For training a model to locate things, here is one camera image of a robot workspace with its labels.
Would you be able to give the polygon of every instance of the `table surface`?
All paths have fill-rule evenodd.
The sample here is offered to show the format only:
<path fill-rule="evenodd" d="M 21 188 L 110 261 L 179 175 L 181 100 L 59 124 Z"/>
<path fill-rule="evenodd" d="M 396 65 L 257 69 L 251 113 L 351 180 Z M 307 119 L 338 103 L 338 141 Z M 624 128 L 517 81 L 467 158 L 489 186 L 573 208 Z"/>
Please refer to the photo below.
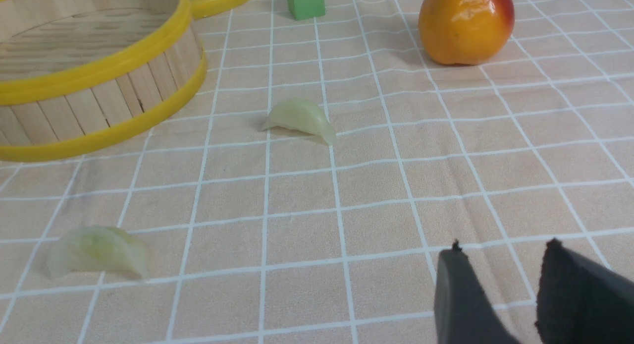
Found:
<path fill-rule="evenodd" d="M 462 68 L 420 49 L 421 2 L 197 21 L 208 76 L 171 119 L 0 164 L 0 343 L 432 344 L 454 238 L 524 344 L 553 236 L 634 278 L 634 0 L 514 0 L 509 43 Z M 260 132 L 290 96 L 324 106 L 333 147 Z M 153 278 L 49 280 L 52 243 L 95 224 L 144 240 Z"/>

